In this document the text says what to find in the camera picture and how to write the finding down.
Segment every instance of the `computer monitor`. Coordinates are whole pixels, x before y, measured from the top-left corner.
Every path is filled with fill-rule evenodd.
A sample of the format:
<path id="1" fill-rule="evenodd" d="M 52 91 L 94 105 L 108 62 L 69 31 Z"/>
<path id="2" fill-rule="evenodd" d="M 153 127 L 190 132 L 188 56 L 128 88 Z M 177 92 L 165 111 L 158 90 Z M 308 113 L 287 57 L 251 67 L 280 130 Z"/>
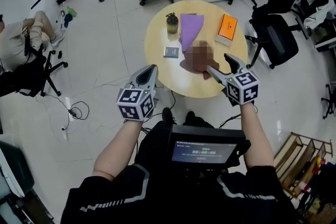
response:
<path id="1" fill-rule="evenodd" d="M 188 169 L 229 168 L 239 165 L 249 147 L 241 130 L 173 125 L 167 162 Z"/>

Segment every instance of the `purple cloth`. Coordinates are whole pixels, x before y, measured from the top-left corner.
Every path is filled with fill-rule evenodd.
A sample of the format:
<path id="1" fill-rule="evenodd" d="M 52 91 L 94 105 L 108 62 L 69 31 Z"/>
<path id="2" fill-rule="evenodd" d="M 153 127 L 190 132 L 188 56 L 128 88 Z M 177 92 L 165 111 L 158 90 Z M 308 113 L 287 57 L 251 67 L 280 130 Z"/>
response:
<path id="1" fill-rule="evenodd" d="M 204 24 L 204 15 L 184 14 L 181 13 L 181 44 L 182 51 L 189 48 Z"/>

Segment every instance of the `display screen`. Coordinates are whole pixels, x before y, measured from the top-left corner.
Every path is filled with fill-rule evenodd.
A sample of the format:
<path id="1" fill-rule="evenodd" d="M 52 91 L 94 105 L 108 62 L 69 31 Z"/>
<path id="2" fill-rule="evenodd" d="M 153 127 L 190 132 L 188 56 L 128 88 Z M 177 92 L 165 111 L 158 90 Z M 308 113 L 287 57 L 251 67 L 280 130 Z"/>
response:
<path id="1" fill-rule="evenodd" d="M 172 161 L 182 163 L 226 163 L 236 145 L 176 141 Z"/>

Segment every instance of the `brown plush toy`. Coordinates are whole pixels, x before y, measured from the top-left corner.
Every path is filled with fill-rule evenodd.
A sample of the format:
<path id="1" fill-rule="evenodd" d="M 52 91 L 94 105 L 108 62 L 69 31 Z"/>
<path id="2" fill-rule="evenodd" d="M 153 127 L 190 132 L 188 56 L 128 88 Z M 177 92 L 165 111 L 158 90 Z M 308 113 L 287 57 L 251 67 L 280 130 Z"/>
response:
<path id="1" fill-rule="evenodd" d="M 189 47 L 184 53 L 184 58 L 180 66 L 190 72 L 202 72 L 204 79 L 211 77 L 206 71 L 206 66 L 219 69 L 219 63 L 214 60 L 213 50 L 206 41 L 200 41 L 199 46 L 194 44 Z"/>

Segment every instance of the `black shoe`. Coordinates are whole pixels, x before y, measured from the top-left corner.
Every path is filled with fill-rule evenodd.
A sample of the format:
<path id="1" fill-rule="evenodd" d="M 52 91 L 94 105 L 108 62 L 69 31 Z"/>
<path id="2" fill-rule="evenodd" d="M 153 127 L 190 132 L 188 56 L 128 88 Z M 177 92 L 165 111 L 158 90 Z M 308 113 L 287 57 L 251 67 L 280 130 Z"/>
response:
<path id="1" fill-rule="evenodd" d="M 162 110 L 162 120 L 163 122 L 167 123 L 168 125 L 174 124 L 174 118 L 172 111 L 169 108 L 164 108 Z"/>
<path id="2" fill-rule="evenodd" d="M 190 122 L 196 117 L 194 111 L 189 111 L 187 116 L 185 117 L 185 122 Z"/>

